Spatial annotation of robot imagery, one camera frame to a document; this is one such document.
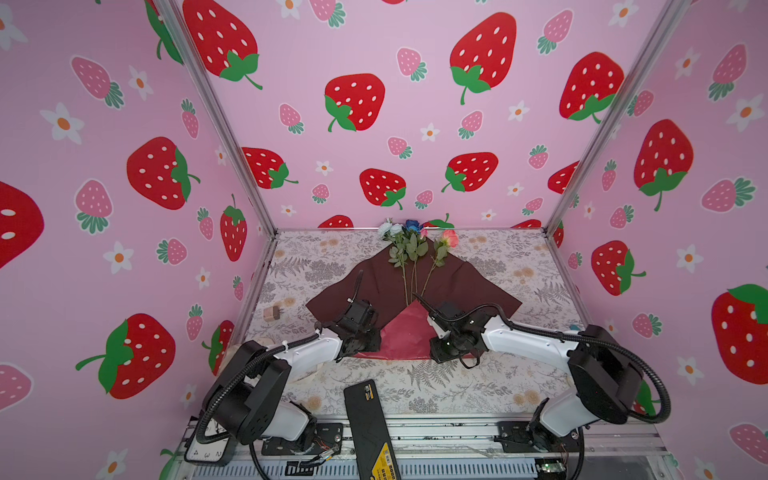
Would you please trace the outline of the dark red wrapping paper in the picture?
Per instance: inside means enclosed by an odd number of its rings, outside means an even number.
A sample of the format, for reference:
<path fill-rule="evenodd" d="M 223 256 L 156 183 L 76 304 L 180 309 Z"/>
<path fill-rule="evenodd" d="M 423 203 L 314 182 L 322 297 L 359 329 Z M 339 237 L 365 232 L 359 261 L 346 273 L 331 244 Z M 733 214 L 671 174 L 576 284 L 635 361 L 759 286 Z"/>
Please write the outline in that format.
<path fill-rule="evenodd" d="M 417 299 L 405 302 L 409 289 L 402 276 L 409 276 L 413 267 L 395 268 L 389 259 L 389 249 L 384 248 L 356 264 L 346 277 L 309 300 L 306 307 L 317 321 L 329 326 L 347 310 L 347 300 L 357 293 L 359 300 L 369 302 L 375 309 L 375 326 L 381 330 L 379 350 L 358 353 L 358 358 L 426 360 L 429 340 L 436 332 L 428 324 L 427 310 Z M 482 276 L 473 264 L 453 255 L 436 268 L 431 258 L 422 258 L 417 268 L 416 293 L 433 307 L 450 303 L 467 312 L 480 304 L 497 303 L 507 315 L 512 315 L 522 305 L 520 300 Z"/>

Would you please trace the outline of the white fake flower stem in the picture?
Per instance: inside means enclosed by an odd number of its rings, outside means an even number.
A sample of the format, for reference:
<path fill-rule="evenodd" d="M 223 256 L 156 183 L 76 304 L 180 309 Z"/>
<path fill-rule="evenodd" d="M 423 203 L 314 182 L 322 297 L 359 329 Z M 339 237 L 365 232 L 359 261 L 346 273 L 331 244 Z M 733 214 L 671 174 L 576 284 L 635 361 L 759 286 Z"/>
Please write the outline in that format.
<path fill-rule="evenodd" d="M 406 253 L 407 235 L 405 233 L 405 223 L 396 223 L 392 218 L 387 218 L 378 227 L 378 236 L 381 240 L 387 241 L 389 247 L 389 263 L 400 270 L 403 282 L 405 296 L 405 305 L 411 303 L 411 294 L 409 290 L 408 265 L 411 261 Z"/>

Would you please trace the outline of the blue fake rose stem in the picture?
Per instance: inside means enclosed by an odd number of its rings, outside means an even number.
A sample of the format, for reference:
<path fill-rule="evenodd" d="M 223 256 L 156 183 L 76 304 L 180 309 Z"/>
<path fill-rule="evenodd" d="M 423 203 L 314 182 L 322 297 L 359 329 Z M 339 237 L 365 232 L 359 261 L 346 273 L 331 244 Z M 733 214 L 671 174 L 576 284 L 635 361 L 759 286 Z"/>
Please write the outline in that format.
<path fill-rule="evenodd" d="M 406 253 L 411 261 L 410 294 L 411 300 L 414 300 L 418 283 L 418 262 L 428 251 L 428 246 L 423 234 L 423 225 L 417 220 L 405 222 L 405 233 L 407 235 Z"/>

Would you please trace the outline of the large pink fake rose stem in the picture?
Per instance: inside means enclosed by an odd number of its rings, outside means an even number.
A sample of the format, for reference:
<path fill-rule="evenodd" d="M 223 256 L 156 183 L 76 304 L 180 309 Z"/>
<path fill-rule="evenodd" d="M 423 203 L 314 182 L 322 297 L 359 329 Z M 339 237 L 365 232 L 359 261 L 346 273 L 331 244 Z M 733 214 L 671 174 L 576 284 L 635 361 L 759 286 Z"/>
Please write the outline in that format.
<path fill-rule="evenodd" d="M 436 269 L 443 267 L 451 250 L 459 244 L 459 237 L 455 230 L 444 230 L 440 238 L 433 243 L 434 255 L 432 256 L 432 265 L 427 274 L 427 278 L 421 290 L 424 295 L 428 289 L 431 277 Z"/>

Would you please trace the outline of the beige ribbon pile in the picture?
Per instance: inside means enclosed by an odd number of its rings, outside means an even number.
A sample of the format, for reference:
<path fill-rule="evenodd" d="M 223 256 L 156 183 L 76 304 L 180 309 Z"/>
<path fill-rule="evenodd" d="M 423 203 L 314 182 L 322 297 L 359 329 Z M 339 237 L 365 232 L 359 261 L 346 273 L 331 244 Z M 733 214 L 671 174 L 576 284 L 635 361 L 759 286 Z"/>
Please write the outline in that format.
<path fill-rule="evenodd" d="M 309 382 L 310 380 L 317 377 L 323 370 L 324 370 L 324 366 L 319 365 L 311 371 L 306 371 L 306 372 L 302 372 L 301 374 L 297 374 L 296 376 L 291 376 L 291 378 L 289 379 L 289 382 L 290 383 Z"/>

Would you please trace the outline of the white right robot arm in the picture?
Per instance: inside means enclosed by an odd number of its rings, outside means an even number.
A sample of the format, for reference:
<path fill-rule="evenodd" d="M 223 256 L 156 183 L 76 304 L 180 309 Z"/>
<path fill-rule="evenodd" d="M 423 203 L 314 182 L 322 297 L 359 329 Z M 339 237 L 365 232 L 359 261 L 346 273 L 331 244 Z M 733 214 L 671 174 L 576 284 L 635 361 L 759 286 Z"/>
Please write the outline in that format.
<path fill-rule="evenodd" d="M 463 311 L 450 303 L 435 307 L 424 297 L 418 301 L 436 332 L 430 357 L 437 363 L 496 352 L 543 362 L 570 375 L 572 386 L 542 400 L 524 427 L 497 436 L 501 444 L 554 452 L 567 440 L 581 444 L 584 429 L 598 421 L 623 425 L 634 418 L 660 424 L 671 415 L 671 397 L 661 377 L 602 327 L 558 331 L 516 323 L 496 303 Z"/>

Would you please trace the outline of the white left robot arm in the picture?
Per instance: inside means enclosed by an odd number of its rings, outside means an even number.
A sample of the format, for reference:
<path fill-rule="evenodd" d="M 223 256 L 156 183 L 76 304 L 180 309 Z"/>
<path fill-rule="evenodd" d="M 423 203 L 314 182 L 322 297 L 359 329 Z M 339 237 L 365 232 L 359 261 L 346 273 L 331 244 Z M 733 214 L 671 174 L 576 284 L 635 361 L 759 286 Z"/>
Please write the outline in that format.
<path fill-rule="evenodd" d="M 267 477 L 255 442 L 264 440 L 293 454 L 314 457 L 298 464 L 314 468 L 342 445 L 338 434 L 326 442 L 318 420 L 304 406 L 282 400 L 288 383 L 328 362 L 339 362 L 381 346 L 372 304 L 359 297 L 364 272 L 358 271 L 346 310 L 327 327 L 318 324 L 308 337 L 267 347 L 247 341 L 235 351 L 203 401 L 194 432 L 195 445 L 235 440 L 249 447 L 258 475 Z"/>

